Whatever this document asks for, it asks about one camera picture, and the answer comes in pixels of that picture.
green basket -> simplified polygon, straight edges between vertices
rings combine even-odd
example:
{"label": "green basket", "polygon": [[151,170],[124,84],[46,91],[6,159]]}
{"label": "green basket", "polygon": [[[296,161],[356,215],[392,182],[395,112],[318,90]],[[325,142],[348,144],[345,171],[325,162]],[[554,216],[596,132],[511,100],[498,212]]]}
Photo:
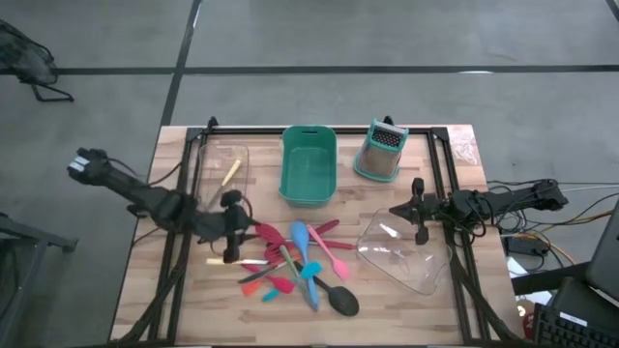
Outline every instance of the green basket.
{"label": "green basket", "polygon": [[321,207],[338,185],[338,140],[324,126],[292,126],[283,132],[281,196],[293,207]]}

cheese grater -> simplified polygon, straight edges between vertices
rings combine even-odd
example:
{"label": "cheese grater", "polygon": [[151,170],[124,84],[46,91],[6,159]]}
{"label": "cheese grater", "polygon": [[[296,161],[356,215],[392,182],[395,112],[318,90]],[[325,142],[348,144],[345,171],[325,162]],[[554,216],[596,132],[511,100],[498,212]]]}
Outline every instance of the cheese grater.
{"label": "cheese grater", "polygon": [[399,157],[406,137],[408,129],[393,126],[390,117],[386,117],[385,122],[374,119],[366,141],[355,156],[355,171],[380,182],[394,180],[399,172]]}

gray floor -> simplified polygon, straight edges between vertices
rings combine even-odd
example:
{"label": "gray floor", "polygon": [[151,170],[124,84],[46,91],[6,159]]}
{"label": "gray floor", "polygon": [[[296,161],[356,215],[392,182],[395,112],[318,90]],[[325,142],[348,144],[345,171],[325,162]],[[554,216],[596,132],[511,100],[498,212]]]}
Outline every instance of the gray floor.
{"label": "gray floor", "polygon": [[[9,0],[0,17],[60,67],[173,67],[191,2]],[[618,33],[602,0],[209,0],[188,66],[618,64]],[[0,76],[0,211],[80,239],[74,254],[48,254],[20,346],[106,340],[135,221],[122,199],[76,184],[65,167],[78,147],[101,147],[146,174],[170,81],[61,76],[76,102],[41,104]],[[614,182],[618,89],[617,73],[185,76],[171,123],[470,123],[489,178]],[[563,212],[530,217],[570,218],[608,193],[566,193]],[[548,236],[586,261],[603,228]]]}

black keyboard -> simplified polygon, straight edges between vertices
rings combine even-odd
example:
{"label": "black keyboard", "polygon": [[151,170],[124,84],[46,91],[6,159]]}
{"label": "black keyboard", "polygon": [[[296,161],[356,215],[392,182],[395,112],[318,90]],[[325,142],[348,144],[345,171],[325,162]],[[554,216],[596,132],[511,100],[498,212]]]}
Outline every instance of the black keyboard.
{"label": "black keyboard", "polygon": [[619,333],[535,304],[535,341],[561,347],[619,348]]}

black ladle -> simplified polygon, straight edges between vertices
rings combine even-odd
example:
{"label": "black ladle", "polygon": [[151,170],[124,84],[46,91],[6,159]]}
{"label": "black ladle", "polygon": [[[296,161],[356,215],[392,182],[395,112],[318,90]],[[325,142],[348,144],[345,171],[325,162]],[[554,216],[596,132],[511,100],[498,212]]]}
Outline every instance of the black ladle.
{"label": "black ladle", "polygon": [[[303,270],[299,262],[295,261],[294,265],[299,272]],[[343,286],[330,287],[317,276],[313,278],[313,281],[327,292],[329,304],[337,313],[345,316],[355,316],[359,313],[359,301],[348,289]]]}

